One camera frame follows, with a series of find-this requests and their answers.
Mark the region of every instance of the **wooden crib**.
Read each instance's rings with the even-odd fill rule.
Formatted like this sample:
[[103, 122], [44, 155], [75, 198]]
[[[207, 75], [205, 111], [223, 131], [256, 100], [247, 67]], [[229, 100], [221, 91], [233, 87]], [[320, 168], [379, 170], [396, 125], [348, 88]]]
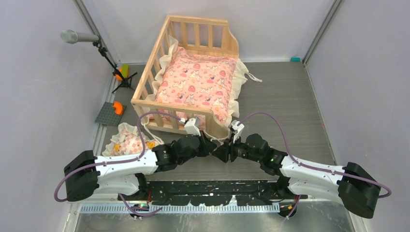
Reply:
[[[192, 27], [193, 33], [188, 33], [187, 27]], [[207, 45], [201, 45], [200, 27], [207, 28]], [[176, 27], [180, 29], [181, 34], [176, 34]], [[220, 46], [214, 46], [214, 30], [216, 27], [222, 27]], [[182, 43], [179, 46], [184, 47], [193, 54], [211, 55], [211, 56], [225, 56], [225, 57], [239, 57], [238, 41], [229, 31], [228, 21], [223, 19], [213, 18], [200, 18], [189, 16], [177, 16], [168, 15], [161, 28], [160, 34], [154, 44], [151, 55], [146, 63], [145, 69], [141, 75], [141, 79], [135, 90], [134, 96], [131, 99], [131, 103], [137, 112], [138, 116], [144, 113], [143, 107], [149, 108], [151, 111], [166, 110], [169, 113], [176, 116], [177, 112], [186, 113], [190, 118], [194, 114], [205, 116], [205, 131], [211, 136], [216, 138], [225, 138], [228, 136], [228, 129], [219, 120], [214, 117], [214, 113], [211, 109], [205, 109], [193, 106], [181, 106], [176, 104], [161, 103], [156, 101], [145, 101], [148, 90], [146, 88], [146, 82], [149, 82], [151, 87], [151, 93], [153, 91], [152, 82], [156, 73], [161, 69], [159, 58], [168, 52], [169, 41], [168, 35], [174, 38], [182, 38]], [[172, 133], [186, 134], [184, 125], [179, 124], [176, 119], [170, 120], [162, 118], [158, 114], [153, 114], [153, 119], [145, 118], [149, 120], [147, 127], [152, 130], [166, 131]]]

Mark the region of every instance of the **microphone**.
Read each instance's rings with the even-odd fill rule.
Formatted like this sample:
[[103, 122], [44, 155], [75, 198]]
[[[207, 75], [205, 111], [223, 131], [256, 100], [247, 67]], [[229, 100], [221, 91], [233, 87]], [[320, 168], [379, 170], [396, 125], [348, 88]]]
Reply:
[[61, 38], [64, 42], [75, 44], [76, 42], [97, 42], [100, 40], [98, 35], [88, 33], [78, 33], [73, 30], [65, 30], [61, 33]]

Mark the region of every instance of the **teal object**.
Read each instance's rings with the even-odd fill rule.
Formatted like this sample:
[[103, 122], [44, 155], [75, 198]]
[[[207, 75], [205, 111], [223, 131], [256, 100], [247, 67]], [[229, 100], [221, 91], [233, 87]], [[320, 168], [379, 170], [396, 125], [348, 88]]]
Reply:
[[299, 57], [292, 57], [291, 62], [300, 62], [300, 58]]

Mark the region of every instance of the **pink pillow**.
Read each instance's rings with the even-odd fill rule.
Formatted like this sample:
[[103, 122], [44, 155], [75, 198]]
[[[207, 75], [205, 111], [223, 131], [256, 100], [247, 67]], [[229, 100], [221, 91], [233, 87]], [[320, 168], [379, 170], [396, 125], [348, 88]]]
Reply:
[[178, 47], [163, 75], [156, 102], [212, 109], [225, 124], [237, 59], [195, 55]]
[[[142, 133], [146, 149], [151, 149], [155, 146], [155, 141], [149, 139]], [[131, 126], [128, 123], [118, 125], [118, 134], [111, 137], [111, 143], [105, 146], [105, 151], [101, 153], [103, 156], [123, 156], [132, 155], [142, 152], [142, 141], [138, 136], [136, 126]]]

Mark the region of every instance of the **pink patterned fabric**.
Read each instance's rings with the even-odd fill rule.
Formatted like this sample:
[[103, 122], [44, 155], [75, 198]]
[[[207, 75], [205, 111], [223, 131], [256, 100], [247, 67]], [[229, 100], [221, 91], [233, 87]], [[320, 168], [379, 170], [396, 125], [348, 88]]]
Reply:
[[122, 129], [120, 132], [121, 136], [125, 136], [125, 138], [122, 142], [118, 141], [116, 143], [116, 145], [119, 145], [119, 151], [116, 152], [115, 149], [112, 149], [112, 156], [132, 155], [142, 152], [141, 139], [137, 135]]
[[[166, 69], [155, 101], [212, 109], [225, 124], [237, 59], [195, 55], [178, 47]], [[199, 116], [205, 125], [203, 116]]]

